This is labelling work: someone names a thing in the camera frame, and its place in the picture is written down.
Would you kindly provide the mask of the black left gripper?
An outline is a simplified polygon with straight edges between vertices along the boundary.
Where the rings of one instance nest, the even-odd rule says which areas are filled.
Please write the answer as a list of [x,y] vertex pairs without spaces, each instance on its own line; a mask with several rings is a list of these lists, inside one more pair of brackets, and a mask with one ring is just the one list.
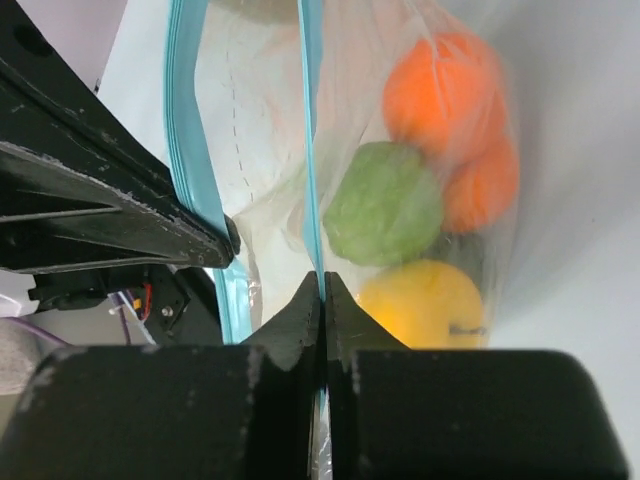
[[93,177],[2,143],[2,269],[41,274],[29,290],[40,311],[111,299],[153,343],[221,345],[215,288],[204,270],[139,264],[225,268],[233,244],[170,195],[134,193],[138,180],[124,175],[112,184],[119,170],[101,163]]

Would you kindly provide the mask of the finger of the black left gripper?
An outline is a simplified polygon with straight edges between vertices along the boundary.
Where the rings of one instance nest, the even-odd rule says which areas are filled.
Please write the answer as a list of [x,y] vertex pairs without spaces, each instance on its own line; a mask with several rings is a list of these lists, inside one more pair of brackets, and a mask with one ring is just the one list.
[[[109,162],[120,169],[110,174],[112,184],[121,175],[135,178],[139,183],[134,193],[150,188],[181,205],[168,168],[83,84],[15,1],[1,5],[1,145],[4,142],[93,177],[101,163]],[[232,222],[209,227],[238,253],[240,240]]]

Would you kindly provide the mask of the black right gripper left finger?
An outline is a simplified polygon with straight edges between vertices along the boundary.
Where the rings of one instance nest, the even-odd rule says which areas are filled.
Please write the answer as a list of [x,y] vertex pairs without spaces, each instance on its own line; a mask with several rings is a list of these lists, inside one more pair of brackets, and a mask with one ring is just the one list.
[[231,346],[81,346],[36,368],[1,440],[5,479],[308,479],[318,282]]

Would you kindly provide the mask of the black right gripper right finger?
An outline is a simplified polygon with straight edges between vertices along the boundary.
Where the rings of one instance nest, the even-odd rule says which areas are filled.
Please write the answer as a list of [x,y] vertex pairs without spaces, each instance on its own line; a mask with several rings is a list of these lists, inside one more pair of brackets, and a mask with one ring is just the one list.
[[588,371],[552,350],[411,350],[325,277],[337,479],[626,479]]

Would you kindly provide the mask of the clear zip top bag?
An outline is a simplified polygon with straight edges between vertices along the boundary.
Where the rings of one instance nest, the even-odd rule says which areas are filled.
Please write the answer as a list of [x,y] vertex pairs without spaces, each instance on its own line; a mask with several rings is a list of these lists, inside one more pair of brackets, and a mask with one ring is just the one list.
[[359,146],[418,150],[444,189],[465,162],[391,139],[382,103],[395,64],[440,32],[479,36],[503,72],[508,136],[517,149],[508,81],[497,50],[436,1],[174,1],[164,68],[164,126],[180,202],[214,227],[232,222],[240,249],[213,271],[223,339],[246,340],[282,308],[302,277],[340,276],[356,303],[379,274],[421,259],[466,273],[481,293],[490,335],[511,207],[467,233],[440,228],[412,260],[365,267],[336,256],[322,224]]

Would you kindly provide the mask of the yellow fake lemon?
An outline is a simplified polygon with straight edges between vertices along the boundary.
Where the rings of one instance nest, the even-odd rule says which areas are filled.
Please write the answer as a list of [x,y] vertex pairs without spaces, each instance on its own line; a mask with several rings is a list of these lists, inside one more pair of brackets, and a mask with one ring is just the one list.
[[486,343],[481,293],[462,270],[421,259],[367,281],[356,303],[404,345],[478,348]]

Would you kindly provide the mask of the green fake fruit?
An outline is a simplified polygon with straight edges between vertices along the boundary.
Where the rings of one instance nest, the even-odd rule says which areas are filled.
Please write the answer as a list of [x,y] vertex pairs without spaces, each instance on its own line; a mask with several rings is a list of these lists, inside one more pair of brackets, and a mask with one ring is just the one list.
[[444,206],[421,153],[378,141],[358,147],[322,220],[330,250],[365,267],[419,257],[439,236]]

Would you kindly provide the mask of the orange fake fruit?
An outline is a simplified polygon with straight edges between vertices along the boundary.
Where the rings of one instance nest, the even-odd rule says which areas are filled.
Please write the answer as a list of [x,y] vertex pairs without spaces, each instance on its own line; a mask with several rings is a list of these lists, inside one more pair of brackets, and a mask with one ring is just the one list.
[[451,176],[444,189],[443,230],[467,233],[492,225],[511,207],[519,182],[519,154],[504,136]]
[[428,155],[461,163],[483,153],[507,123],[497,54],[468,32],[418,40],[385,83],[382,113],[392,140]]

